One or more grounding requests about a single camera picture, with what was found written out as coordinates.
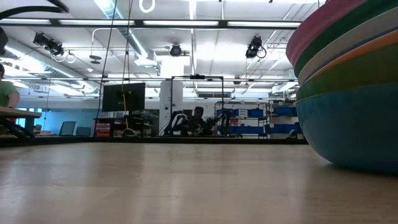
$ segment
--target wooden floor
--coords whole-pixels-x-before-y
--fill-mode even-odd
[[[339,169],[310,146],[1,149],[0,223],[398,223],[398,178]]]

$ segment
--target shelving unit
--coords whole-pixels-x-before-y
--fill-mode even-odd
[[[215,103],[215,116],[221,114],[222,102]],[[224,102],[224,110],[230,110],[231,117],[229,121],[229,133],[241,134],[243,136],[256,135],[258,138],[268,138],[265,130],[265,125],[269,124],[269,117],[266,115],[269,110],[267,103],[252,103],[252,102],[238,102],[230,101]],[[220,122],[215,126],[215,131],[218,132]]]
[[[275,134],[280,138],[287,138],[293,129],[297,134],[302,134],[294,103],[279,104],[270,101],[269,105],[271,107],[270,125],[266,126],[266,129],[270,130],[271,138],[274,138]]]

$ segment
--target green shirt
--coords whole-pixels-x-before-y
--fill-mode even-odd
[[[8,106],[8,95],[10,93],[17,92],[17,89],[11,82],[4,82],[0,80],[0,106]]]

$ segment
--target hanging cable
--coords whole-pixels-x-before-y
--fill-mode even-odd
[[[64,62],[67,59],[66,57],[64,59],[57,59],[54,54],[51,54],[51,58],[58,63]]]
[[[14,9],[8,9],[0,12],[0,20],[7,17],[24,13],[24,12],[54,12],[54,13],[69,13],[69,8],[59,0],[47,0],[54,6],[22,6]]]
[[[49,99],[50,99],[50,85],[51,85],[51,78],[52,75],[50,76],[49,80],[49,90],[47,91],[47,102],[45,104],[45,113],[44,113],[44,122],[43,122],[43,131],[45,130],[45,121],[47,120],[47,112],[49,111]]]
[[[68,55],[65,57],[65,60],[66,60],[68,63],[74,63],[74,62],[76,61],[76,56],[75,56],[74,53],[70,53],[70,51],[69,51]]]
[[[102,69],[102,76],[101,76],[101,82],[99,83],[99,97],[98,97],[98,109],[97,109],[97,115],[96,115],[96,121],[94,124],[94,133],[97,128],[97,120],[98,116],[100,115],[100,108],[101,108],[101,90],[102,90],[102,84],[104,81],[104,73],[105,73],[105,67],[106,67],[106,61],[108,59],[108,53],[109,53],[109,46],[111,45],[111,38],[112,38],[112,31],[113,31],[113,23],[114,23],[114,16],[116,14],[116,6],[118,5],[118,0],[115,0],[114,3],[114,9],[113,9],[113,15],[112,15],[112,23],[111,23],[111,31],[109,32],[109,39],[108,39],[108,46],[106,48],[106,55],[105,55],[105,61],[104,61],[104,67]]]
[[[132,11],[132,0],[129,0],[129,20],[127,23],[127,30],[130,30],[130,16],[131,16],[131,11]],[[130,36],[127,37],[126,40],[126,48],[124,49],[124,61],[123,61],[123,78],[122,78],[122,94],[123,94],[123,105],[124,105],[124,112],[127,113],[127,106],[126,106],[126,95],[124,94],[124,75],[125,75],[125,71],[126,71],[126,59],[128,59],[128,73],[129,73],[129,77],[130,77],[130,53],[129,53],[129,38]],[[126,118],[126,129],[129,129],[129,121],[128,118]]]
[[[152,5],[150,6],[149,9],[145,9],[144,6],[142,5],[143,3],[144,3],[144,0],[139,0],[139,9],[141,10],[141,12],[150,13],[155,9],[155,6],[156,6],[155,0],[152,0]]]

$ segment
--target ceiling camera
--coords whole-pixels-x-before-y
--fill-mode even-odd
[[[259,56],[259,51],[264,50],[265,55],[260,57]],[[267,52],[265,48],[262,46],[262,40],[260,36],[254,36],[253,39],[251,40],[250,44],[248,45],[248,49],[246,51],[246,58],[252,59],[255,58],[256,56],[259,58],[264,58],[266,57]]]
[[[62,56],[64,54],[62,43],[56,42],[46,37],[44,34],[36,33],[33,43],[40,47],[44,47],[44,49],[48,50],[52,55]]]
[[[173,44],[172,49],[170,50],[170,55],[173,57],[178,57],[182,54],[182,49],[179,44]]]

